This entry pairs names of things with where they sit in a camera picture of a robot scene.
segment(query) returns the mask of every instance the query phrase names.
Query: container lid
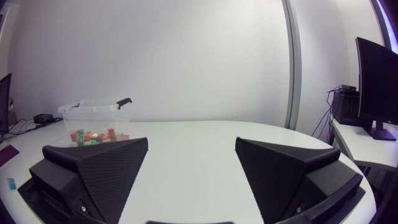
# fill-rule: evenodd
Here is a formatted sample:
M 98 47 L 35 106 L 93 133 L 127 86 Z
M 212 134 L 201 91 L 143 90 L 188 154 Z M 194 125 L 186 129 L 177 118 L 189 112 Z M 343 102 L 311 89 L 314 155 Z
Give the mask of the container lid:
M 104 113 L 120 110 L 122 105 L 131 103 L 130 98 L 120 100 L 120 98 L 107 98 L 96 100 L 81 100 L 76 103 L 61 106 L 58 113 Z

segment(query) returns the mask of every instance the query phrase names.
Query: clear plastic container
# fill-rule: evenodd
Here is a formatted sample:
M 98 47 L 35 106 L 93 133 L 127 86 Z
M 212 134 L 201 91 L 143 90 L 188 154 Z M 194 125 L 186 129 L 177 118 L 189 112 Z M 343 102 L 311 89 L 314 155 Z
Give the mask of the clear plastic container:
M 62 114 L 71 142 L 80 146 L 99 144 L 130 138 L 128 112 L 131 106 L 128 103 L 131 103 L 130 98 L 81 100 L 59 107 L 58 112 Z

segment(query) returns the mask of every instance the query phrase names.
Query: white table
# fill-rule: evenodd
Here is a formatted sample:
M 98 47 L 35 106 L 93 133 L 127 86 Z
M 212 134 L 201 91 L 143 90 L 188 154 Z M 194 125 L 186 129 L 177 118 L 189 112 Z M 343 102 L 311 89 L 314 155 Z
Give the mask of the white table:
M 332 122 L 332 127 L 332 133 L 341 150 L 357 166 L 396 171 L 398 141 L 374 140 L 363 128 L 343 125 L 335 119 Z M 395 128 L 384 125 L 384 129 L 398 138 L 398 131 Z
M 263 223 L 249 183 L 234 150 L 236 137 L 288 146 L 325 149 L 330 146 L 289 129 L 237 121 L 128 123 L 132 138 L 147 137 L 149 151 L 124 207 L 120 223 L 148 220 L 177 223 Z M 62 123 L 52 124 L 11 140 L 15 158 L 0 167 L 0 197 L 16 223 L 38 223 L 6 178 L 20 187 L 28 169 L 43 159 L 44 144 L 67 146 L 70 137 Z M 360 170 L 344 155 L 339 158 Z M 366 191 L 345 223 L 369 223 L 376 212 L 366 179 Z

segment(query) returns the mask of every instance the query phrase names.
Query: purple object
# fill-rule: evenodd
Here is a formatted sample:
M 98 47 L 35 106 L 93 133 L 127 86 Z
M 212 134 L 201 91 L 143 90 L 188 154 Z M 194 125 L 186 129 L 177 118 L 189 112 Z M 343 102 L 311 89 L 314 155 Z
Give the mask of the purple object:
M 12 145 L 6 146 L 2 151 L 0 151 L 0 167 L 3 166 L 8 160 L 16 156 L 19 151 Z

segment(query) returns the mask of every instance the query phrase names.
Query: monitor stand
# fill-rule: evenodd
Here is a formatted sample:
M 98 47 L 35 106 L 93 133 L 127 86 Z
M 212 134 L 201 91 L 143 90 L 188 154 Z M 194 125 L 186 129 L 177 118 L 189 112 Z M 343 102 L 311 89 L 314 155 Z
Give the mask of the monitor stand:
M 397 140 L 389 131 L 383 129 L 383 122 L 376 121 L 376 128 L 363 128 L 375 140 L 395 141 Z

